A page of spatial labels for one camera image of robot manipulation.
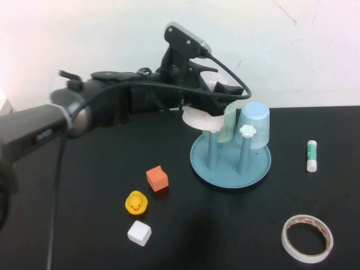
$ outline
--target white wall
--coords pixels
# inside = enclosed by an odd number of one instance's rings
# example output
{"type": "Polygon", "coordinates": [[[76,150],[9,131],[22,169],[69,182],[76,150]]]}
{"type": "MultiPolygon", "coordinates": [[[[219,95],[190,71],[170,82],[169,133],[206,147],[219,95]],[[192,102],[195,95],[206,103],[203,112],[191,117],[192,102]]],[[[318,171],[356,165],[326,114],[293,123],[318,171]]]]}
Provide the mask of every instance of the white wall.
{"type": "Polygon", "coordinates": [[[64,85],[58,69],[83,78],[155,69],[164,28],[177,21],[211,45],[253,101],[360,105],[359,16],[358,0],[0,1],[0,88],[20,110],[64,85]]]}

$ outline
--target blue round base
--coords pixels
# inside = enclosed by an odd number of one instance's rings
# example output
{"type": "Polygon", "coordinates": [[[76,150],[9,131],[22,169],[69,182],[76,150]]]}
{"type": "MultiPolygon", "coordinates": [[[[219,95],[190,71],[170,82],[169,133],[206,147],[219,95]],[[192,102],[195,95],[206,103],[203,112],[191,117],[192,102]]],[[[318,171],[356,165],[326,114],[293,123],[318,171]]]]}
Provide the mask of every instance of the blue round base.
{"type": "Polygon", "coordinates": [[[195,172],[205,181],[218,187],[241,188],[250,186],[261,180],[269,171],[271,154],[267,146],[250,150],[250,168],[246,175],[237,172],[240,145],[234,139],[225,143],[218,143],[218,164],[210,170],[208,168],[209,141],[201,135],[193,143],[190,161],[195,172]]]}

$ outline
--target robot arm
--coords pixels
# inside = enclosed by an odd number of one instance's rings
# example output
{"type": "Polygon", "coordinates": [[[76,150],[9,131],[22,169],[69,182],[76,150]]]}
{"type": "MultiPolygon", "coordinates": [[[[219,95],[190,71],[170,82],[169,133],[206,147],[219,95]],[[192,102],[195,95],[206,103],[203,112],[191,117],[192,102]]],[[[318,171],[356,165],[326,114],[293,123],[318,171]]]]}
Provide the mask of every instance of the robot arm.
{"type": "Polygon", "coordinates": [[[232,101],[251,96],[248,87],[197,36],[171,23],[164,37],[169,48],[154,73],[148,68],[136,73],[102,71],[83,82],[61,71],[67,87],[52,92],[51,103],[0,118],[0,178],[10,192],[17,191],[14,162],[61,134],[80,137],[95,127],[126,123],[132,114],[183,105],[219,116],[232,101]],[[200,74],[218,70],[190,60],[198,57],[215,61],[242,87],[218,82],[211,91],[200,74]]]}

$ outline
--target glue stick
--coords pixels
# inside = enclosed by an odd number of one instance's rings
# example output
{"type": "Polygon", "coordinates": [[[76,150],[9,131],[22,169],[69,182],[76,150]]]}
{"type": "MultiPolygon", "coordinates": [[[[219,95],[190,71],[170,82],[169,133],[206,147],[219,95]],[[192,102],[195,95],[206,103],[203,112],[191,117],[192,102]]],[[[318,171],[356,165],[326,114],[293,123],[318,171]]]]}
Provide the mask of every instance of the glue stick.
{"type": "Polygon", "coordinates": [[[316,161],[316,141],[308,141],[308,161],[306,163],[306,169],[308,172],[316,172],[317,161],[316,161]]]}

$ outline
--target white flower-shaped knob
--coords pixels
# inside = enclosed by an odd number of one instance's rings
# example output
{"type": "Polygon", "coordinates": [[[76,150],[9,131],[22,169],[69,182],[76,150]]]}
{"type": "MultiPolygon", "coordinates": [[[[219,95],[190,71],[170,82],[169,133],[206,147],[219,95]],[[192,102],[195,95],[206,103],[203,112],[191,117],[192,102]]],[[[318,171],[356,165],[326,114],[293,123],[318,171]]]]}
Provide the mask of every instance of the white flower-shaped knob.
{"type": "Polygon", "coordinates": [[[254,128],[253,125],[243,125],[240,128],[240,133],[245,138],[252,138],[256,134],[257,130],[254,128]]]}

